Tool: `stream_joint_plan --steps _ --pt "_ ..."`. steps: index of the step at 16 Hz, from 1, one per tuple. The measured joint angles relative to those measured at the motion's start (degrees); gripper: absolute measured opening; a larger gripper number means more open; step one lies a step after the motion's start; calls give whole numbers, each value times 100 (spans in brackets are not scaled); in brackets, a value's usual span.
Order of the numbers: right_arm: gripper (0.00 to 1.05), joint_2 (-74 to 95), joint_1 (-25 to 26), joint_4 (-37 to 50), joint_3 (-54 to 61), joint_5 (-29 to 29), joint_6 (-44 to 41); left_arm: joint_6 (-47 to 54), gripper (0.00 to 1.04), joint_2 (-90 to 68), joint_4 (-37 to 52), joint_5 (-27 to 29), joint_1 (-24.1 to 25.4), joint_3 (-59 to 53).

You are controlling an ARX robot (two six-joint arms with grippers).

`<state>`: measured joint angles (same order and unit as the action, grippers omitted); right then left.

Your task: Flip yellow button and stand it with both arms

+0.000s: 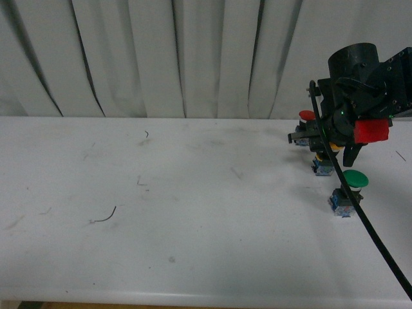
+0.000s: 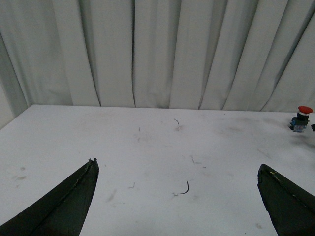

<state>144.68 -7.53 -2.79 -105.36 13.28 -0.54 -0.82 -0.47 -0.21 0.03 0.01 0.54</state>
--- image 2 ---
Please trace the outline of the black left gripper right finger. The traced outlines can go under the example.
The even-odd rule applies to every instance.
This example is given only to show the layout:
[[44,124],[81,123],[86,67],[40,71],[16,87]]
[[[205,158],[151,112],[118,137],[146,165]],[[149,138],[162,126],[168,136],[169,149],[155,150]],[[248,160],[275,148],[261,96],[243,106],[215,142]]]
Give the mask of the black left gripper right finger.
[[315,234],[315,197],[266,164],[261,164],[258,189],[279,236]]

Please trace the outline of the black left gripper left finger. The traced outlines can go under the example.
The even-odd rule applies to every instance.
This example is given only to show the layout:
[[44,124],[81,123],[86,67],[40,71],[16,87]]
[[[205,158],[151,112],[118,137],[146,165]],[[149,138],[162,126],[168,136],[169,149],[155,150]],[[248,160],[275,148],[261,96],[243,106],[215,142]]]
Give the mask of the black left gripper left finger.
[[34,204],[1,225],[2,236],[78,236],[99,174],[97,159],[63,180]]

